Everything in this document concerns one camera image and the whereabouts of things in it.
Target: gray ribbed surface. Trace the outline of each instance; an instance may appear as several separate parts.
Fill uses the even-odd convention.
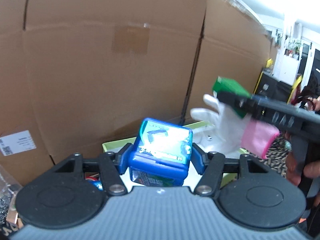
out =
[[[38,229],[28,225],[11,239],[302,240],[307,238],[295,228],[278,232],[257,232],[242,228],[225,218],[213,200],[195,196],[187,187],[134,187],[127,195],[112,197],[97,216],[82,225],[64,230]]]

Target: blue box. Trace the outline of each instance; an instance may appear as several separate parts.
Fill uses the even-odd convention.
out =
[[[182,186],[191,147],[191,129],[146,118],[128,159],[130,179],[145,186]]]

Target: black circular cover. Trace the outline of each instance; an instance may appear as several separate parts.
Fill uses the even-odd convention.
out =
[[[69,228],[92,218],[103,203],[103,194],[72,173],[51,173],[26,185],[17,195],[22,220],[46,229]]]
[[[218,201],[231,218],[257,228],[296,223],[306,206],[304,194],[273,173],[252,173],[226,185]]]

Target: white label on black box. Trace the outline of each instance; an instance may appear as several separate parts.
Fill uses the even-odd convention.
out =
[[[23,131],[0,137],[0,150],[4,156],[36,149],[36,145],[29,133]]]

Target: green sponge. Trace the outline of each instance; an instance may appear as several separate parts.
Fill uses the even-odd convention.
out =
[[[245,90],[237,81],[230,78],[217,78],[216,82],[212,87],[212,92],[215,95],[215,93],[218,93],[220,91],[231,92],[248,98],[251,97],[251,94],[247,90]],[[237,109],[235,109],[235,111],[241,118],[244,118],[246,115],[245,111]]]

